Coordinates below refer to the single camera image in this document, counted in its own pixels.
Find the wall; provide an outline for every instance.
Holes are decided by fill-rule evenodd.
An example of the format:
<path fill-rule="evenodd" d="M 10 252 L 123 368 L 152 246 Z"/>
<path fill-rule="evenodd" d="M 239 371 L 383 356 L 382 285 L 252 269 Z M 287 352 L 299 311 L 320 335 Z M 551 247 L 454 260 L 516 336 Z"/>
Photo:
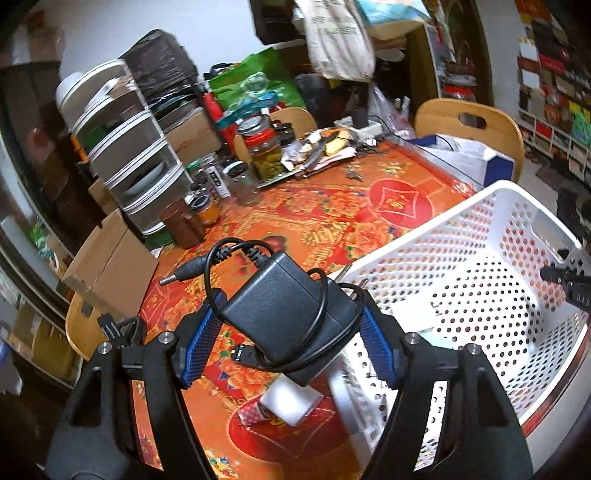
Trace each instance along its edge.
<path fill-rule="evenodd" d="M 515 0 L 475 0 L 491 60 L 495 107 L 516 117 L 519 108 L 518 38 L 525 37 Z"/>
<path fill-rule="evenodd" d="M 119 57 L 155 28 L 177 37 L 200 72 L 264 48 L 248 0 L 41 0 L 48 23 L 63 29 L 63 79 Z"/>

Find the chair backrest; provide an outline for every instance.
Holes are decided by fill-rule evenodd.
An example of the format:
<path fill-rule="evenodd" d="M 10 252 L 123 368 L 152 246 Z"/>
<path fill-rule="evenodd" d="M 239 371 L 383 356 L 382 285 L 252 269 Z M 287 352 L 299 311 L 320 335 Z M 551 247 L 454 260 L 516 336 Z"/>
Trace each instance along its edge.
<path fill-rule="evenodd" d="M 303 137 L 306 133 L 318 129 L 318 125 L 312 114 L 300 107 L 292 106 L 283 110 L 277 110 L 269 116 L 271 120 L 279 120 L 282 124 L 290 123 L 294 129 L 296 138 Z M 248 153 L 248 148 L 240 135 L 234 137 L 234 151 L 240 160 L 246 162 L 252 160 L 250 153 Z"/>
<path fill-rule="evenodd" d="M 100 312 L 93 309 L 90 316 L 87 317 L 82 312 L 83 304 L 82 296 L 75 293 L 66 315 L 66 336 L 74 351 L 88 361 L 96 347 L 102 342 L 106 342 L 107 338 L 97 321 Z"/>
<path fill-rule="evenodd" d="M 483 118 L 486 127 L 464 125 L 460 121 L 462 114 Z M 479 103 L 436 98 L 419 107 L 414 128 L 419 138 L 444 134 L 478 140 L 511 157 L 515 161 L 512 180 L 519 180 L 525 159 L 523 137 L 515 121 L 505 112 Z"/>

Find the spice jar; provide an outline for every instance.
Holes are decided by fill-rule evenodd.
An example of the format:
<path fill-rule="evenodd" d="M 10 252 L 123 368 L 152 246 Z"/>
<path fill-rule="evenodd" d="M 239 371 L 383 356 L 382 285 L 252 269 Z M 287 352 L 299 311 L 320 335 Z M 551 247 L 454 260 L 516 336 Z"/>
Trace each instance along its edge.
<path fill-rule="evenodd" d="M 193 184 L 191 184 L 191 190 L 195 192 L 195 194 L 203 194 L 208 193 L 213 197 L 213 201 L 217 203 L 218 196 L 215 187 L 207 178 L 204 171 L 200 171 L 196 175 L 193 176 Z"/>
<path fill-rule="evenodd" d="M 220 211 L 213 202 L 213 197 L 208 193 L 197 195 L 189 207 L 206 228 L 214 225 L 220 218 Z"/>
<path fill-rule="evenodd" d="M 206 173 L 208 180 L 211 182 L 213 187 L 216 189 L 217 196 L 221 199 L 230 196 L 228 187 L 222 180 L 222 172 L 219 168 L 220 158 L 216 153 L 210 153 L 201 160 L 199 160 L 203 171 Z"/>
<path fill-rule="evenodd" d="M 232 195 L 238 203 L 245 207 L 251 207 L 258 203 L 261 192 L 258 187 L 256 175 L 249 168 L 248 163 L 237 161 L 228 165 L 223 170 L 226 182 Z"/>

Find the plastic bag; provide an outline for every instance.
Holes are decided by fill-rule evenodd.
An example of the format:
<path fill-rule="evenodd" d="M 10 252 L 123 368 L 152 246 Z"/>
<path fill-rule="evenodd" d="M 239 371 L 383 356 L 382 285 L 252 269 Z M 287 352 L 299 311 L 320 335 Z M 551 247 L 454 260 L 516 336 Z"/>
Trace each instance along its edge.
<path fill-rule="evenodd" d="M 379 40 L 400 38 L 430 20 L 421 0 L 356 0 L 369 33 Z"/>
<path fill-rule="evenodd" d="M 314 71 L 327 79 L 369 83 L 374 46 L 355 0 L 297 0 Z"/>
<path fill-rule="evenodd" d="M 275 92 L 285 106 L 306 107 L 273 48 L 249 55 L 239 65 L 211 79 L 209 86 L 225 112 L 256 102 L 269 92 Z"/>
<path fill-rule="evenodd" d="M 148 104 L 178 92 L 198 76 L 197 67 L 176 37 L 163 30 L 148 32 L 121 58 Z"/>
<path fill-rule="evenodd" d="M 368 116 L 374 116 L 371 120 L 385 124 L 386 130 L 398 136 L 408 139 L 415 138 L 414 128 L 390 103 L 375 83 L 369 85 Z"/>

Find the chair handle hole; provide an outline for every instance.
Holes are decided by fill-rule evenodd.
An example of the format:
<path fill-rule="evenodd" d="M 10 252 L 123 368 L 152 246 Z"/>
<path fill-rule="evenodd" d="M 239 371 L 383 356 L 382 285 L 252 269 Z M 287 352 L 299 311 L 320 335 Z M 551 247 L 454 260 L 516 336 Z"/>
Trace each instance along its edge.
<path fill-rule="evenodd" d="M 466 127 L 478 128 L 479 130 L 486 129 L 486 120 L 481 116 L 472 115 L 471 113 L 460 113 L 457 118 Z"/>

